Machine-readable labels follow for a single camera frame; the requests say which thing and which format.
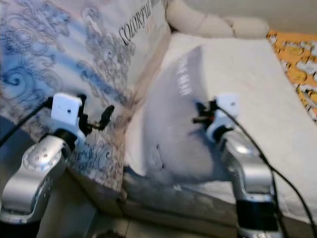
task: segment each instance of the black cable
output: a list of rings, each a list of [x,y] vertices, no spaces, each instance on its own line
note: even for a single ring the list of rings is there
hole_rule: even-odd
[[[47,107],[51,108],[53,104],[53,97],[49,97],[45,102],[40,104],[37,108],[35,108],[29,115],[19,121],[1,140],[0,140],[0,147],[17,131],[19,128],[32,116],[38,113],[41,109]]]
[[[280,171],[278,171],[275,167],[273,167],[269,161],[267,160],[267,158],[265,157],[263,151],[260,149],[260,147],[257,145],[257,143],[252,139],[252,137],[249,135],[249,133],[246,131],[246,129],[230,114],[228,113],[225,109],[219,107],[218,105],[216,106],[217,109],[221,110],[223,113],[225,113],[241,130],[242,132],[246,135],[246,137],[251,141],[251,143],[256,147],[256,149],[258,150],[259,154],[260,154],[260,157],[263,159],[263,161],[268,165],[268,167],[271,169],[272,172],[275,172],[277,175],[279,175],[288,185],[291,186],[291,188],[295,191],[295,193],[297,194],[297,196],[299,197],[303,207],[304,207],[304,210],[308,216],[308,219],[310,221],[310,224],[311,224],[311,228],[312,228],[312,232],[313,232],[313,236],[314,238],[317,238],[317,229],[316,229],[316,225],[315,225],[315,222],[314,222],[314,219],[313,219],[313,216],[312,216],[312,213],[310,212],[305,200],[303,199],[302,195],[300,194],[300,192],[297,190],[297,188],[294,186],[294,184],[289,181]],[[281,219],[281,216],[282,216],[282,213],[280,211],[280,208],[279,208],[279,204],[278,204],[278,198],[277,198],[277,189],[276,189],[276,182],[275,182],[275,179],[274,179],[274,176],[273,177],[273,189],[274,189],[274,200],[275,200],[275,203],[276,203],[276,208],[277,208],[277,214],[278,216],[280,217]],[[281,224],[281,228],[283,230],[283,232],[285,232],[285,235],[288,236],[288,234],[286,233],[286,228],[285,228],[285,225],[284,223],[282,222],[282,220],[280,221],[280,224]]]

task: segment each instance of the fabric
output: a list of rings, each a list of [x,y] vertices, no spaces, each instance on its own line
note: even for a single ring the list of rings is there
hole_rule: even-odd
[[[149,88],[144,105],[143,149],[147,177],[165,184],[221,179],[217,150],[209,146],[197,102],[206,102],[202,49],[166,68]]]
[[[166,10],[166,19],[178,31],[203,37],[233,37],[231,27],[217,15],[207,15],[173,0]]]
[[[101,187],[121,190],[124,131],[137,85],[151,79],[169,28],[160,0],[15,0],[0,2],[1,116],[17,122],[56,92],[85,94],[84,113],[111,122],[78,147],[70,166]],[[23,127],[38,140],[50,111]]]
[[[174,33],[162,70],[199,45],[205,45],[203,71],[208,99],[224,92],[240,95],[238,120],[272,165],[299,189],[316,218],[317,127],[300,103],[269,42],[265,39],[205,39]],[[280,179],[277,185],[284,215],[307,222],[305,211],[293,190]],[[180,186],[235,202],[229,182]]]
[[[317,35],[270,31],[267,37],[305,109],[317,124]]]
[[[269,31],[268,23],[257,17],[226,16],[223,19],[231,26],[236,38],[265,38]]]

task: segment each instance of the blanket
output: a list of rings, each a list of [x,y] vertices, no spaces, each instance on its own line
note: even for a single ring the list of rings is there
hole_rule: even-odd
[[[270,31],[267,37],[305,109],[317,124],[317,35]]]

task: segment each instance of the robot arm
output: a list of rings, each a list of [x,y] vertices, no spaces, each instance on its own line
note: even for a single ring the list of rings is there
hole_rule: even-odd
[[[233,130],[233,122],[216,105],[238,115],[238,98],[221,95],[207,109],[198,104],[194,123],[205,125],[208,139],[218,145],[236,198],[239,238],[282,238],[273,200],[273,177],[254,145]]]
[[[236,131],[225,132],[218,145],[236,198],[238,237],[282,238],[275,214],[272,173],[256,148]]]
[[[52,186],[64,173],[67,159],[93,128],[106,127],[114,110],[111,105],[103,112],[100,122],[88,123],[88,116],[83,113],[85,100],[83,95],[54,95],[51,118],[55,132],[44,135],[24,153],[20,168],[6,183],[0,197],[0,230],[5,227],[12,233],[25,227],[30,233],[32,227],[37,234]]]

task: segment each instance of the decorative pillow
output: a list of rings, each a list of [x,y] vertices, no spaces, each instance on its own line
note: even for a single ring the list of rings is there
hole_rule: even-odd
[[[159,182],[203,182],[223,175],[218,150],[202,126],[192,124],[198,114],[196,103],[207,101],[202,63],[202,48],[195,48],[166,68],[148,91],[144,158],[147,176]]]
[[[77,148],[72,170],[101,187],[121,190],[124,131],[169,40],[160,0],[15,0],[0,3],[0,115],[17,122],[56,92],[85,94],[85,113],[111,122]],[[23,127],[38,140],[50,131],[50,111]]]
[[[269,31],[268,23],[257,17],[227,16],[223,19],[237,38],[265,38]]]
[[[193,9],[183,0],[173,0],[166,10],[166,19],[181,33],[206,38],[265,38],[268,23],[256,17],[204,14]]]

